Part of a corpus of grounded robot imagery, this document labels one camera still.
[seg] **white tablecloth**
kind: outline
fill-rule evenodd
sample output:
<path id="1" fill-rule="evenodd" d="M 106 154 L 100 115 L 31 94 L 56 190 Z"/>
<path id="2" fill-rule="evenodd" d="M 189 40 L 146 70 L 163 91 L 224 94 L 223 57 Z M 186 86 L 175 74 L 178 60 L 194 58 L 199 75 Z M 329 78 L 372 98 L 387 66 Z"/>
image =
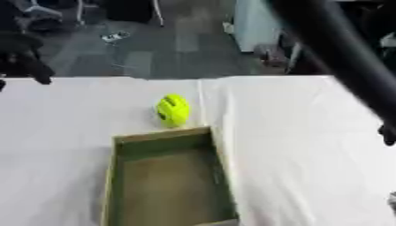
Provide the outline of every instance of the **white tablecloth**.
<path id="1" fill-rule="evenodd" d="M 395 225 L 396 150 L 326 77 L 12 79 L 0 94 L 0 224 L 98 225 L 111 136 L 164 130 L 168 93 L 227 154 L 244 225 Z"/>

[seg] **floor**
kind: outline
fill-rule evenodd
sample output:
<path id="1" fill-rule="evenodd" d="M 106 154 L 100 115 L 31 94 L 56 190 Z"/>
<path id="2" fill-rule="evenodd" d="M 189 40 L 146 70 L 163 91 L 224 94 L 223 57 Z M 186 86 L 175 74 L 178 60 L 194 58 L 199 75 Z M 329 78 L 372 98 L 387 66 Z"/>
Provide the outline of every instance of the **floor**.
<path id="1" fill-rule="evenodd" d="M 43 38 L 43 59 L 58 77 L 131 76 L 142 79 L 198 79 L 275 74 L 253 54 L 241 54 L 223 32 L 223 0 L 161 0 L 165 27 L 105 19 L 89 9 L 87 24 L 75 26 L 74 11 L 64 11 L 65 27 Z M 106 45 L 101 34 L 127 31 L 131 37 Z"/>

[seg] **yellow tennis ball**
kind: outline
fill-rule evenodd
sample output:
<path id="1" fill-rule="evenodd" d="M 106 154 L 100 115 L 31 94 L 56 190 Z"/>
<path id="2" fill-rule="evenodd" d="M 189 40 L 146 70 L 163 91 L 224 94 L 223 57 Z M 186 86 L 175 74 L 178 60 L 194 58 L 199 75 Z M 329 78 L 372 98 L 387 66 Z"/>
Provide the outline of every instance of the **yellow tennis ball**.
<path id="1" fill-rule="evenodd" d="M 178 127 L 188 120 L 190 106 L 181 95 L 167 94 L 156 105 L 156 112 L 165 126 Z"/>

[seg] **cardboard box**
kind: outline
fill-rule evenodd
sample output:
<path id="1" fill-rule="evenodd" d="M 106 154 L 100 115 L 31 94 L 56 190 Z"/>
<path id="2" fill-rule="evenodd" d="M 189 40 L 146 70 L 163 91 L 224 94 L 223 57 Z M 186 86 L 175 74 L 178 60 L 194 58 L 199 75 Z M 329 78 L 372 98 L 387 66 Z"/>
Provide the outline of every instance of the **cardboard box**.
<path id="1" fill-rule="evenodd" d="M 236 218 L 209 128 L 114 139 L 102 226 L 194 226 Z"/>

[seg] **desk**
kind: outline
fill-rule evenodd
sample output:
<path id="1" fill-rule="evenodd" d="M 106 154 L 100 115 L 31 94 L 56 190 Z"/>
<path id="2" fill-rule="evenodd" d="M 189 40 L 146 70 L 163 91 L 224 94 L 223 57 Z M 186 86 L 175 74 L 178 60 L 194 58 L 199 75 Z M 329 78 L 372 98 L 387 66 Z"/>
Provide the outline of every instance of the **desk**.
<path id="1" fill-rule="evenodd" d="M 0 94 L 0 223 L 96 226 L 111 136 L 164 130 L 152 108 L 184 95 L 210 125 L 249 226 L 393 226 L 396 152 L 328 77 L 146 81 L 8 79 Z"/>

